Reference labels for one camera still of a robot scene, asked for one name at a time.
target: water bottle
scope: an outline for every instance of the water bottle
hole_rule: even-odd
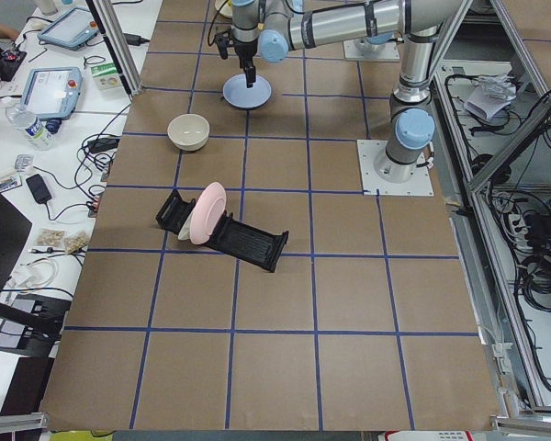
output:
[[[34,0],[35,5],[39,8],[43,16],[52,16],[57,14],[57,6],[53,3],[53,0]]]
[[[22,103],[16,103],[6,108],[6,118],[25,135],[27,141],[37,150],[49,150],[51,134],[45,129],[37,115],[27,109]]]

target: metal mounting plate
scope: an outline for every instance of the metal mounting plate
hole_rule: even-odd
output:
[[[387,141],[358,140],[359,168],[361,169],[361,183],[364,195],[382,196],[426,196],[432,197],[433,185],[427,167],[417,168],[412,178],[402,184],[394,184],[381,178],[374,170],[374,159],[378,152],[386,148]],[[421,153],[419,162],[425,161]]]
[[[398,47],[393,41],[380,45],[381,48],[374,52],[361,52],[354,43],[354,40],[343,42],[346,60],[355,60],[359,62],[398,62],[400,56]]]

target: pink plate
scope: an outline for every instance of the pink plate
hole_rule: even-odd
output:
[[[227,192],[221,184],[213,182],[204,189],[192,210],[190,241],[193,244],[208,242],[226,206]]]

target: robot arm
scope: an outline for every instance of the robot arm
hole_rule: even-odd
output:
[[[237,53],[247,86],[255,81],[253,57],[259,51],[269,62],[284,60],[289,51],[310,49],[339,41],[375,37],[399,31],[414,43],[426,44],[405,54],[405,80],[420,83],[432,48],[436,27],[451,17],[463,0],[370,0],[296,13],[302,0],[232,0],[233,25],[215,37],[223,58],[227,47]],[[259,23],[264,24],[263,31]]]
[[[255,81],[253,56],[280,62],[289,51],[337,41],[374,38],[398,31],[405,41],[399,81],[390,98],[393,131],[385,151],[374,161],[389,182],[410,179],[417,158],[430,142],[434,120],[428,103],[429,65],[439,25],[455,16],[469,0],[368,0],[298,12],[302,0],[232,0],[233,26],[215,38],[222,58],[233,46],[245,71],[247,87]],[[259,23],[263,23],[260,32]]]

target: white desk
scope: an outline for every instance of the white desk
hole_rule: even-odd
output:
[[[149,39],[152,35],[155,19],[159,13],[162,1],[145,0],[141,4],[116,6],[115,10],[117,11],[123,30]],[[85,1],[76,0],[70,6],[58,5],[60,9],[58,16],[74,6],[85,6]],[[34,15],[40,16],[39,10]],[[23,29],[23,32],[27,30],[30,30],[29,25]],[[93,42],[98,42],[101,39],[102,37],[97,36]],[[45,53],[40,55],[36,60],[33,60],[34,57],[45,49],[47,49]],[[27,41],[22,44],[21,50],[28,53],[27,59],[18,70],[14,80],[10,83],[2,84],[0,96],[21,94],[27,82],[28,72],[34,68],[77,66],[83,72],[84,84],[76,111],[70,119],[63,122],[60,131],[54,135],[53,146],[46,152],[37,152],[32,149],[23,136],[10,126],[5,117],[5,106],[0,102],[0,175],[4,171],[13,168],[17,155],[22,153],[33,154],[36,166],[51,171],[64,185],[71,187],[73,185],[73,174],[79,165],[76,152],[80,147],[81,141],[91,134],[100,132],[114,115],[129,104],[129,99],[122,87],[108,90],[98,89],[91,78],[89,67],[84,70],[84,57],[99,55],[105,57],[107,62],[112,61],[107,46],[104,43],[94,47],[82,48],[79,51],[68,51],[52,45],[40,46],[37,40],[37,33],[32,32],[27,35]],[[139,70],[141,70],[145,60],[146,50],[146,45],[130,47],[130,52]],[[118,117],[107,129],[107,132],[120,135],[125,120],[125,116]],[[91,185],[100,182],[101,174],[94,169],[93,165],[92,169],[94,170],[94,176],[83,185],[84,189],[88,189]],[[40,173],[43,175],[53,195],[53,199],[50,202],[51,216],[59,213],[61,209],[69,205],[86,202],[86,196],[80,190],[63,189],[54,182],[51,176],[42,172]],[[83,180],[82,177],[87,177],[87,175],[80,174],[81,180]],[[91,232],[94,228],[95,220],[87,217],[87,209],[84,208],[70,209],[58,221],[49,221],[45,208],[34,202],[26,183],[22,187],[5,192],[4,196],[33,223],[26,249],[36,242],[39,229],[41,228],[63,230],[68,233],[80,230]],[[19,257],[17,265],[32,262],[39,257],[41,257],[41,254],[23,253]],[[59,272],[50,285],[74,292],[77,279],[80,275],[80,266],[71,256],[58,257],[57,263]],[[63,293],[50,291],[49,295],[51,294],[56,298],[69,299]],[[0,352],[0,409],[2,408],[17,360],[18,356],[16,355]]]

